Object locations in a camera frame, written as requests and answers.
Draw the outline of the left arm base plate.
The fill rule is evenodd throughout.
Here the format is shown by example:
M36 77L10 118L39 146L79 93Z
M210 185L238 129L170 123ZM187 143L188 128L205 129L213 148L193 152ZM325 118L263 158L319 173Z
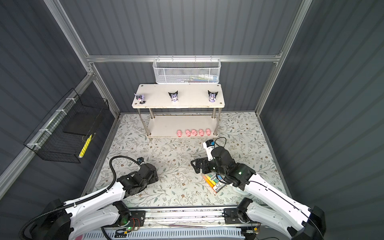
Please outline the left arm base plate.
M146 211L130 211L121 214L117 221L119 227L139 228L144 225L146 219Z

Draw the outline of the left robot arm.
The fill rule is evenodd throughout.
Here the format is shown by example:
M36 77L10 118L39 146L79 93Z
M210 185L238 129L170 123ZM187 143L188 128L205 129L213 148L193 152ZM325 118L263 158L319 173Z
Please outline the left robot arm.
M132 160L139 166L125 176L118 177L113 167L112 157L109 167L113 181L105 188L89 195L62 202L50 202L43 212L25 223L19 231L21 240L74 240L98 228L117 224L128 225L130 210L123 199L142 192L159 178L155 166L145 163L143 158Z

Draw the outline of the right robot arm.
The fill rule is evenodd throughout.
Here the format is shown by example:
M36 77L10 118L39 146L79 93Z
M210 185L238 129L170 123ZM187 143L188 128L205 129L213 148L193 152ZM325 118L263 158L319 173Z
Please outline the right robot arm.
M215 173L224 182L253 195L268 205L260 206L244 198L237 206L243 223L259 222L286 235L291 240L322 240L327 227L325 212L310 208L288 197L251 167L237 163L223 147L209 148L207 157L191 161L197 174Z

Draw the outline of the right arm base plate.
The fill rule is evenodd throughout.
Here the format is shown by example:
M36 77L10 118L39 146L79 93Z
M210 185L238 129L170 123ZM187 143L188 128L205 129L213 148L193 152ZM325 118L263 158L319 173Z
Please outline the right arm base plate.
M234 225L234 224L252 224L257 225L259 222L254 221L243 221L239 215L238 210L236 208L225 208L223 209L222 217L225 220L225 224Z

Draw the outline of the black purple toy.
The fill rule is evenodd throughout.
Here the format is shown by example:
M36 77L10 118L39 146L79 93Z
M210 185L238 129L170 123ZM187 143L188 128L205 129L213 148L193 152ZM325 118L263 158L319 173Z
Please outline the black purple toy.
M211 92L211 91L208 91L208 96L209 96L209 101L211 103L214 103L217 99L217 96L218 96L218 93L219 92Z

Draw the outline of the black purple toy figure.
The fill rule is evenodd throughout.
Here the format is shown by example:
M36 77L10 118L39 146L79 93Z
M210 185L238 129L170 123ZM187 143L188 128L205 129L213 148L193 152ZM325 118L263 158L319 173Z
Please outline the black purple toy figure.
M170 96L170 98L171 98L171 101L173 102L173 103L176 103L176 102L178 102L178 91L176 91L176 92L174 92L174 93L168 93L169 94L169 96Z

